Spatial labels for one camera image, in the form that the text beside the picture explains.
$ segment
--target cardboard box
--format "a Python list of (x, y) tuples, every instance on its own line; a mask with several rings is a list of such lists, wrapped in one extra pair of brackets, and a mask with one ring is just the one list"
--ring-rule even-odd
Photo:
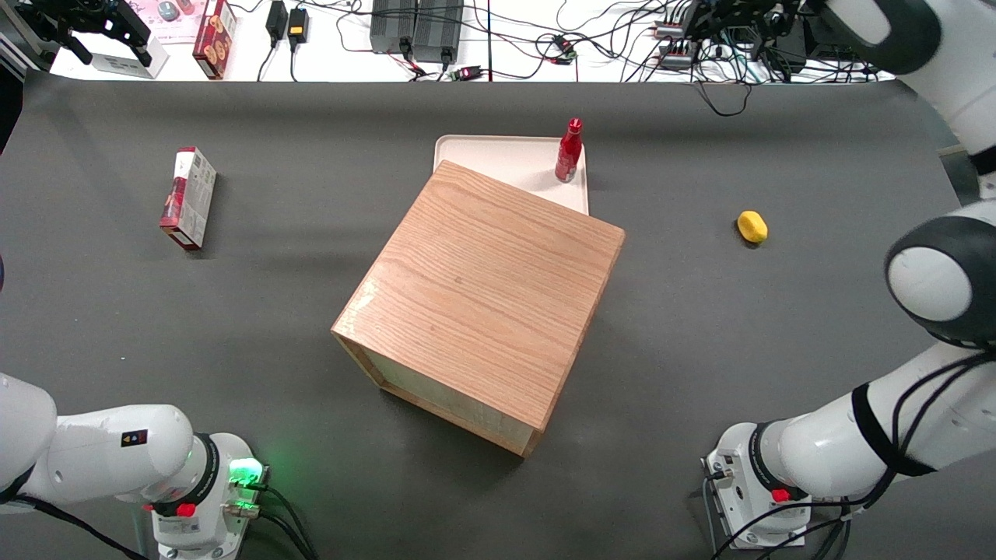
[(208, 80), (221, 80), (232, 52), (238, 20), (225, 0), (209, 0), (204, 6), (200, 31), (193, 44), (193, 58)]
[(159, 228), (190, 251), (204, 245), (207, 214), (217, 173), (196, 147), (182, 147), (176, 152), (173, 188), (159, 219)]
[(385, 391), (525, 457), (624, 237), (444, 161), (332, 332)]

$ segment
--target white table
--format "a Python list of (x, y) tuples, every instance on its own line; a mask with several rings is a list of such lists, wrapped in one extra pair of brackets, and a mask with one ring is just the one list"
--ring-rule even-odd
[[(671, 0), (672, 5), (679, 6), (683, 0)], [(464, 11), (464, 22), (467, 25), (462, 27), (461, 44), (458, 59), (453, 68), (462, 66), (480, 65), (482, 68), (488, 66), (487, 34), (472, 29), (470, 26), (478, 27), (475, 11), (471, 8), (476, 2), (482, 8), (477, 13), (480, 21), (486, 25), (486, 14), (483, 8), (486, 7), (486, 0), (467, 0), (467, 8)], [(568, 0), (567, 7), (561, 14), (561, 23), (567, 27), (574, 27), (590, 17), (600, 14), (613, 0)], [(236, 5), (244, 5), (252, 8), (255, 4), (251, 0), (233, 0)], [(295, 2), (285, 0), (288, 9), (295, 7)], [(544, 30), (531, 26), (524, 26), (502, 19), (501, 16), (529, 21), (542, 26), (558, 28), (556, 14), (561, 6), (562, 0), (501, 0), (492, 2), (493, 16), (491, 29), (494, 33), (517, 36), (523, 39), (534, 39)], [(256, 80), (260, 65), (266, 58), (270, 50), (269, 36), (264, 29), (267, 12), (269, 10), (269, 0), (262, 0), (259, 8), (251, 13), (235, 9), (235, 14), (239, 19), (238, 29), (235, 33), (234, 47), (226, 71), (226, 81), (252, 82)], [(367, 12), (370, 9), (370, 2), (358, 10)], [(626, 10), (638, 7), (641, 3), (623, 4), (613, 7), (609, 13), (582, 28), (582, 32), (587, 35), (597, 35), (605, 33), (611, 29), (616, 17)], [(348, 9), (345, 5), (322, 8), (313, 5), (304, 5), (311, 16), (311, 28), (309, 31), (308, 43), (300, 45), (295, 58), (295, 77), (300, 82), (404, 82), (409, 80), (413, 74), (410, 70), (403, 68), (391, 57), (384, 54), (374, 53), (353, 53), (343, 49), (340, 40), (340, 31), (336, 28), (336, 22), (343, 15), (343, 10)], [(348, 15), (341, 20), (342, 41), (349, 49), (365, 50), (370, 48), (370, 19), (371, 16)], [(653, 50), (657, 41), (648, 31), (654, 19), (662, 19), (662, 16), (650, 16), (639, 20), (632, 26), (632, 34), (635, 39), (631, 39), (625, 48), (626, 55), (634, 61), (642, 61)], [(130, 51), (124, 45), (112, 41), (100, 35), (81, 34), (78, 37), (92, 51), (108, 55), (129, 56)], [(599, 39), (604, 45), (608, 45), (608, 36)], [(623, 46), (624, 30), (616, 33), (615, 50)], [(204, 73), (197, 66), (191, 56), (192, 46), (189, 44), (167, 45), (165, 50), (169, 53), (169, 60), (166, 62), (157, 80), (160, 81), (206, 81)], [(528, 76), (537, 70), (532, 81), (539, 82), (619, 82), (623, 73), (629, 76), (636, 66), (627, 64), (623, 60), (608, 60), (600, 54), (591, 44), (582, 43), (576, 49), (579, 53), (578, 60), (574, 65), (558, 66), (540, 61), (529, 55), (536, 55), (536, 49), (529, 42), (515, 42), (510, 44), (498, 37), (492, 38), (492, 58), (494, 70), (505, 74)], [(437, 73), (441, 69), (439, 64), (420, 65), (426, 72)], [(715, 81), (723, 80), (718, 67), (725, 67), (725, 74), (733, 75), (732, 65), (722, 63), (707, 63), (703, 65), (706, 76)], [(762, 79), (769, 77), (766, 69), (756, 63), (750, 64), (754, 74)], [(69, 78), (81, 80), (136, 80), (126, 76), (110, 74), (98, 71), (90, 66), (81, 63), (72, 53), (65, 49), (60, 52), (52, 73)], [(827, 70), (809, 73), (811, 77), (826, 75)], [(650, 75), (647, 70), (644, 76)], [(423, 78), (422, 81), (435, 79)], [(510, 78), (495, 75), (494, 81), (509, 81)], [(666, 73), (656, 71), (649, 76), (653, 82), (689, 82), (688, 72), (681, 74)], [(290, 82), (290, 46), (285, 39), (278, 45), (278, 49), (272, 60), (267, 64), (263, 76), (264, 82)], [(478, 82), (487, 82), (487, 77), (483, 77)]]

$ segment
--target red and white box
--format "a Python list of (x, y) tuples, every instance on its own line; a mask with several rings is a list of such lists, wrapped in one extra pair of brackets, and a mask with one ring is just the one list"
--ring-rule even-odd
[(214, 166), (196, 147), (182, 147), (176, 152), (173, 189), (166, 197), (159, 228), (188, 251), (204, 245), (216, 177)]
[(208, 0), (200, 21), (193, 58), (208, 80), (221, 80), (232, 54), (232, 40), (238, 20), (225, 0)]

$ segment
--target wooden crate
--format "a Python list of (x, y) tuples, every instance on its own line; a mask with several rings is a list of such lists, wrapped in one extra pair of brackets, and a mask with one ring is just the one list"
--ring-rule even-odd
[(525, 457), (624, 237), (444, 161), (332, 332), (385, 391)]

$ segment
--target yellow object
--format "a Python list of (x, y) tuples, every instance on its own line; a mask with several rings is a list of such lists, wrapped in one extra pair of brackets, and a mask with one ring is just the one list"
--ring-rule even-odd
[(754, 210), (744, 210), (737, 218), (737, 229), (740, 235), (751, 243), (761, 243), (768, 238), (768, 224), (764, 223), (761, 214)]

